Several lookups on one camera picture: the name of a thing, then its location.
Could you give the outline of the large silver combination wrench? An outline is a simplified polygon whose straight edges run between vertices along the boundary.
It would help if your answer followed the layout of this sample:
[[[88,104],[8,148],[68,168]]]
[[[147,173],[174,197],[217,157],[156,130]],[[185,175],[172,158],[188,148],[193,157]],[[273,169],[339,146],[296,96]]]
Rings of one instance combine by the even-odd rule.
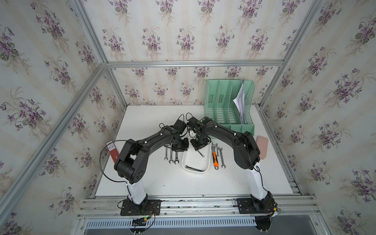
[[[174,159],[174,163],[177,165],[177,164],[179,164],[180,163],[180,161],[179,161],[179,154],[178,154],[178,152],[175,152],[175,159]]]

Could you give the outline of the white plastic storage tray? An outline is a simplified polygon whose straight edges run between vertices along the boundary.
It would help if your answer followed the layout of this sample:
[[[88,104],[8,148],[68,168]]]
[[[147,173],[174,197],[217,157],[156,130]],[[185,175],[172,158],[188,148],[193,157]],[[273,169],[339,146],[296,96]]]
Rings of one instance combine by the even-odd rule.
[[[202,158],[202,156],[195,151],[192,144],[189,145],[189,148],[187,151],[184,152],[181,165],[183,169],[185,169],[188,172],[197,173],[197,174],[204,174],[207,172],[210,168],[211,164],[211,144],[207,145],[206,147],[199,150],[205,157]],[[185,166],[190,166],[196,169],[204,170],[204,172],[196,172],[189,169],[186,169]]]

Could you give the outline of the thin silver wrench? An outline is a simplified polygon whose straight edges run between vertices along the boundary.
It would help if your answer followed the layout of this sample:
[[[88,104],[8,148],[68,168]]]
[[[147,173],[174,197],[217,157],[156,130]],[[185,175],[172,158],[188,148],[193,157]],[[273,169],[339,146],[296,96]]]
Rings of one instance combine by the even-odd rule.
[[[169,159],[168,157],[168,147],[165,147],[165,157],[164,160],[167,161]]]

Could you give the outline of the orange handled adjustable wrench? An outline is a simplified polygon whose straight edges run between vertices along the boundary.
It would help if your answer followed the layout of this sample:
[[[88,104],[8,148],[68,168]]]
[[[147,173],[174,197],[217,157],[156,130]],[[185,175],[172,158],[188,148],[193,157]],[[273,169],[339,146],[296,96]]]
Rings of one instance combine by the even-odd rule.
[[[216,153],[216,146],[215,145],[211,145],[211,153],[212,153],[214,169],[219,170],[219,163],[218,163],[218,159],[217,159],[217,153]]]

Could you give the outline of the silver end wrench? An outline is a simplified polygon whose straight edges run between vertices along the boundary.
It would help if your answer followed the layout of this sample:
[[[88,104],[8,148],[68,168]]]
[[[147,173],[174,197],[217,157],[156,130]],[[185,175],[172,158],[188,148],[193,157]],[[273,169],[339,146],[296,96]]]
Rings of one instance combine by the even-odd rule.
[[[222,150],[223,150],[223,148],[218,147],[218,152],[219,152],[220,160],[221,160],[221,167],[222,167],[223,169],[225,169],[225,168],[226,168],[226,165],[225,165],[225,163],[224,163],[224,158],[223,158]]]

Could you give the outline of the small silver wrench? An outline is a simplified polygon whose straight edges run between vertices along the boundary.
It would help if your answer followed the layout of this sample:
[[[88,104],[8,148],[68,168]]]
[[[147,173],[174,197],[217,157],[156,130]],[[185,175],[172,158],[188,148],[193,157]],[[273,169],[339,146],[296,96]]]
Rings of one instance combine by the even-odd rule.
[[[169,161],[168,161],[170,164],[171,163],[174,163],[174,159],[173,159],[173,151],[170,150],[170,156],[169,156]]]

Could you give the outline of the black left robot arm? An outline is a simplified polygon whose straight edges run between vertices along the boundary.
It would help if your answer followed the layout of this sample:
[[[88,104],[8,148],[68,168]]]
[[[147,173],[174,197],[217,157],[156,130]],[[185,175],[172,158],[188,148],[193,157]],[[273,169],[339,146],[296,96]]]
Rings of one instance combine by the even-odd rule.
[[[172,151],[184,152],[189,148],[187,138],[182,135],[187,126],[164,126],[159,132],[141,139],[129,139],[125,142],[114,169],[125,179],[128,188],[128,198],[135,205],[141,205],[147,200],[142,178],[146,173],[149,156],[158,149],[170,145]]]

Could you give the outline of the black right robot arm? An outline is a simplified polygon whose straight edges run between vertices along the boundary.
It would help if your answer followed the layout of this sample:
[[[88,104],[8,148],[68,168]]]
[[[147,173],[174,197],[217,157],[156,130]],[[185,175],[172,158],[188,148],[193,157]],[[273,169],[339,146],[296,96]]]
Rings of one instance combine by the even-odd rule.
[[[246,171],[251,189],[251,199],[255,207],[261,209],[275,205],[272,193],[263,185],[259,168],[260,149],[250,132],[233,131],[216,123],[209,117],[200,120],[191,117],[188,119],[188,127],[195,133],[195,137],[191,139],[195,151],[209,145],[211,143],[210,136],[232,147],[235,163]]]

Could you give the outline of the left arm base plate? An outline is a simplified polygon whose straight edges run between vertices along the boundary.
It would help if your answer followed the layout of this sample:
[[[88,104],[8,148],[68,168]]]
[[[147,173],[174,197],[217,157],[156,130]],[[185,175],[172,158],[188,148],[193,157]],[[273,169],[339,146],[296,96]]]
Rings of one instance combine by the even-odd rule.
[[[161,200],[146,200],[140,205],[135,204],[130,199],[125,199],[122,201],[122,206],[120,208],[121,216],[133,216],[133,215],[147,215],[154,213],[155,215],[160,215],[161,211]]]

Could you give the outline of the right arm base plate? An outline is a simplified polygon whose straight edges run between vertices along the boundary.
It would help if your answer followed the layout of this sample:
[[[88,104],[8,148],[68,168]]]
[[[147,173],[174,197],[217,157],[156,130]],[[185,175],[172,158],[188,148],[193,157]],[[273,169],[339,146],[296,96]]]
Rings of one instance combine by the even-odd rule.
[[[271,215],[277,211],[278,204],[274,199],[258,200],[252,198],[238,198],[235,204],[240,214]]]

